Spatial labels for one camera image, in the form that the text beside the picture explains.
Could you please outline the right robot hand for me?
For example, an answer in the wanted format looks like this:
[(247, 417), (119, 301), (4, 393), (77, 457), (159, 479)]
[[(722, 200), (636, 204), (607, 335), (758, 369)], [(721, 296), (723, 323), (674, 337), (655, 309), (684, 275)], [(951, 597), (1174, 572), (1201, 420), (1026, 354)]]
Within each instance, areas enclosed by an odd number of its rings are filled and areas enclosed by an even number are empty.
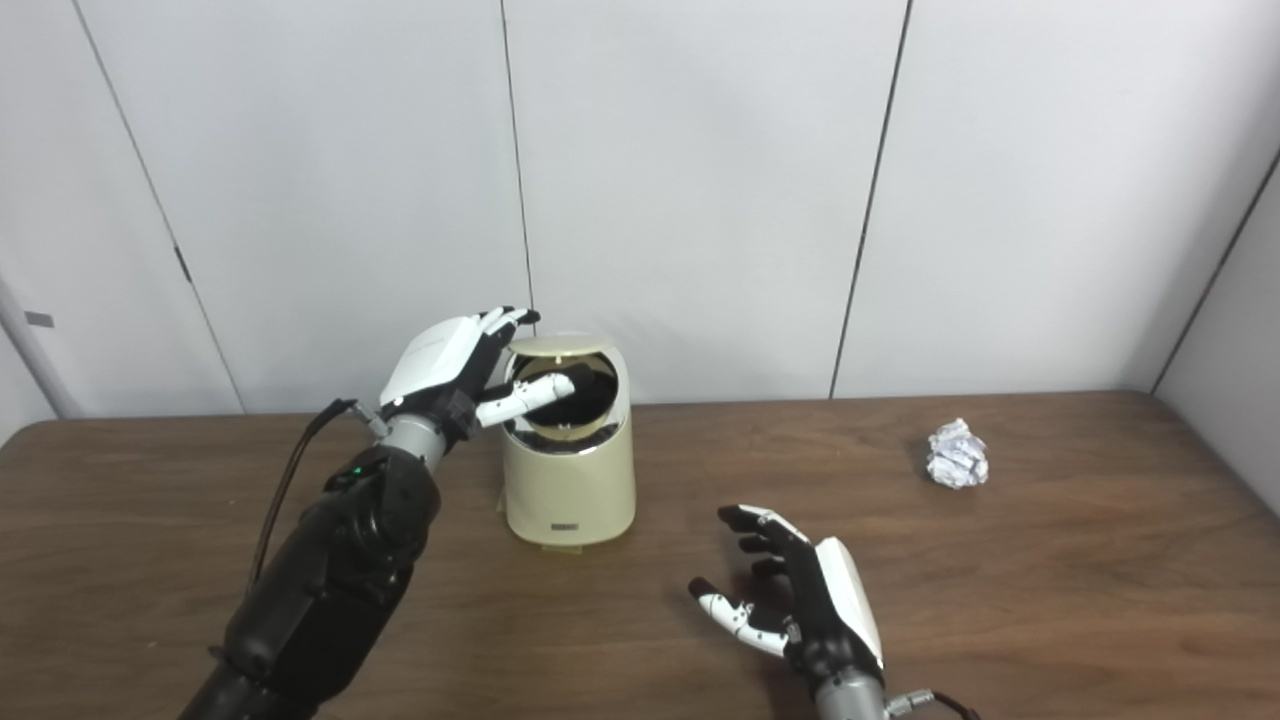
[(780, 611), (735, 598), (696, 577), (687, 589), (700, 609), (739, 642), (783, 659), (815, 691), (852, 670), (884, 685), (884, 653), (856, 564), (842, 541), (813, 541), (778, 512), (728, 505), (718, 519), (740, 536), (739, 547), (763, 557), (756, 578), (782, 577), (792, 601)]

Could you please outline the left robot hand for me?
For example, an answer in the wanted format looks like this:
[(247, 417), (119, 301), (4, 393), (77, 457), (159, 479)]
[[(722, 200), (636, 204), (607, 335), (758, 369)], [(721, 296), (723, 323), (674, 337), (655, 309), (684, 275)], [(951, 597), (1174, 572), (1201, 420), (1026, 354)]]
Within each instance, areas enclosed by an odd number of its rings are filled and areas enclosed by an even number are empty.
[(532, 309), (499, 306), (440, 322), (419, 334), (379, 396), (387, 429), (419, 421), (453, 443), (590, 387), (593, 373), (584, 364), (554, 368), (531, 380), (488, 384), (515, 332), (539, 318)]

